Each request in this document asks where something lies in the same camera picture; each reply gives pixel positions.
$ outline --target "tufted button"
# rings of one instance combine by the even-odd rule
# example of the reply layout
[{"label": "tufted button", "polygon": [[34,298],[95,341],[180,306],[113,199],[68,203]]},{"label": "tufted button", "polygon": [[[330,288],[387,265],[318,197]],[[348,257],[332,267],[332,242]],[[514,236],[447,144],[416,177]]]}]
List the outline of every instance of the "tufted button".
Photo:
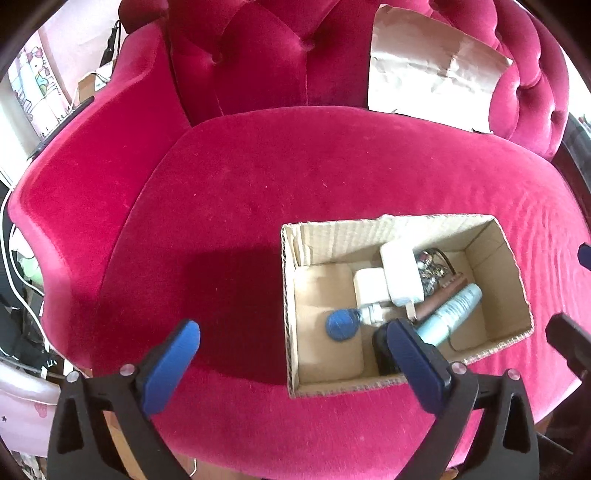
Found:
[{"label": "tufted button", "polygon": [[304,51],[313,50],[315,46],[316,41],[313,38],[307,38],[301,41],[301,47],[304,49]]},{"label": "tufted button", "polygon": [[212,53],[212,62],[214,65],[219,65],[223,60],[222,52],[217,51]]}]

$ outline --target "tufted sofa backrest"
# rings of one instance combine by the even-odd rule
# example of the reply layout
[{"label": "tufted sofa backrest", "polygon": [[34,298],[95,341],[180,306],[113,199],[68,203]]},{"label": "tufted sofa backrest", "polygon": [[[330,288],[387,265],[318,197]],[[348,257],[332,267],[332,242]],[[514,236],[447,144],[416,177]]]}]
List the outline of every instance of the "tufted sofa backrest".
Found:
[{"label": "tufted sofa backrest", "polygon": [[[193,125],[264,108],[367,107],[380,0],[169,0],[171,59]],[[514,0],[387,0],[512,58],[489,113],[493,132],[552,158],[567,118],[557,41]]]}]

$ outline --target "light blue bottle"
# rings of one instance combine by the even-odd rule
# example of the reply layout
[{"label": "light blue bottle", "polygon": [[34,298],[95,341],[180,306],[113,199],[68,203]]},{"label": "light blue bottle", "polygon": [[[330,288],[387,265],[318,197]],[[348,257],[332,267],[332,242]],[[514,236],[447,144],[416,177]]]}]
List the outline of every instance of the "light blue bottle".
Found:
[{"label": "light blue bottle", "polygon": [[470,316],[482,299],[482,290],[470,283],[441,305],[417,329],[421,340],[439,346]]}]

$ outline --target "velvet upholstery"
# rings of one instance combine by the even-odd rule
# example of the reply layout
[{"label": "velvet upholstery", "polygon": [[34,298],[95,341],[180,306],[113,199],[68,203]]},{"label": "velvet upholstery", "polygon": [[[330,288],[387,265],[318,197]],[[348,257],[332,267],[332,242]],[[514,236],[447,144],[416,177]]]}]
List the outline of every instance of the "velvet upholstery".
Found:
[{"label": "velvet upholstery", "polygon": [[[367,107],[380,3],[170,0],[171,57],[191,124],[280,106]],[[491,129],[552,158],[566,125],[569,83],[560,47],[537,19],[514,0],[387,3],[450,24],[514,59],[492,98]]]},{"label": "velvet upholstery", "polygon": [[165,17],[167,0],[122,0],[119,4],[119,19],[127,33]]},{"label": "velvet upholstery", "polygon": [[[83,180],[83,171],[41,173],[47,181]],[[68,201],[56,197],[54,208]],[[40,203],[27,206],[39,212]],[[539,420],[574,382],[545,341],[547,320],[564,310],[591,327],[584,315],[591,273],[576,259],[589,233],[571,191],[551,164],[511,142],[361,109],[229,115],[181,137],[126,219],[96,314],[69,319],[70,330],[86,334],[67,350],[89,354],[97,374],[111,373],[162,341],[178,319],[195,318],[202,348],[156,418],[171,447],[266,478],[392,478],[431,423],[407,386],[288,398],[279,228],[451,212],[495,215],[515,252],[536,330],[473,368],[519,369]],[[59,238],[70,235],[68,224],[52,228]],[[100,229],[87,226],[92,235]],[[44,323],[64,328],[62,319]]]},{"label": "velvet upholstery", "polygon": [[9,214],[37,252],[45,279],[44,328],[77,364],[90,362],[91,352],[75,345],[88,325],[68,319],[92,317],[129,209],[189,129],[163,29],[153,23],[125,40],[112,82],[51,142],[10,199]]}]

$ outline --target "screw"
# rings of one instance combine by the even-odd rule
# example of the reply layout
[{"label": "screw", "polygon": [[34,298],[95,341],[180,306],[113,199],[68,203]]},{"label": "screw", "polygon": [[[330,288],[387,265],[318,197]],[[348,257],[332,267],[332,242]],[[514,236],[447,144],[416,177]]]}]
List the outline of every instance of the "screw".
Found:
[{"label": "screw", "polygon": [[509,377],[512,380],[519,380],[521,378],[521,374],[515,370],[515,368],[510,368],[509,370],[507,370],[507,377]]},{"label": "screw", "polygon": [[468,371],[468,369],[466,368],[466,365],[464,365],[462,362],[453,362],[452,363],[452,372],[454,372],[457,375],[463,375]]},{"label": "screw", "polygon": [[119,373],[124,377],[128,377],[135,372],[135,367],[132,364],[125,364],[119,369]]},{"label": "screw", "polygon": [[66,377],[66,381],[68,383],[74,383],[79,378],[80,378],[80,374],[76,370],[74,370],[73,372],[68,373],[68,376]]}]

